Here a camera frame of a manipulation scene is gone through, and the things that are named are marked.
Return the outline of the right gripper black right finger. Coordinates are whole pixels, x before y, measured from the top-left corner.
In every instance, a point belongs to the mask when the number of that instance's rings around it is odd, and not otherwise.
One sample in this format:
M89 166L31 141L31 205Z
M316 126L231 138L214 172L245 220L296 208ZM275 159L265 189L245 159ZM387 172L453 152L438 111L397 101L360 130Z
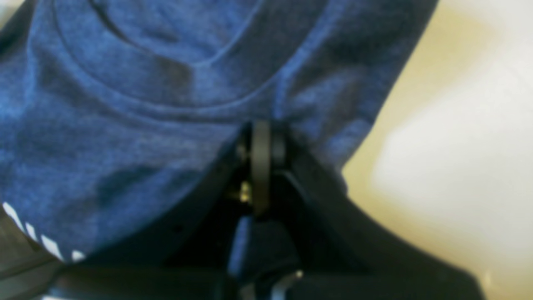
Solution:
M279 124L271 125L271 212L299 257L279 300L483 300L474 277L375 222Z

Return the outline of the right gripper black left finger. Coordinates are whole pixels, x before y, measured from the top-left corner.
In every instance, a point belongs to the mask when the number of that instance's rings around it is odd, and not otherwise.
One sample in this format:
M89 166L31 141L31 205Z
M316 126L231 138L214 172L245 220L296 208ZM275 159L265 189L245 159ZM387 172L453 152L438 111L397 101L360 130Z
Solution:
M239 222L254 215L254 125L158 220L63 268L48 300L240 300L229 274Z

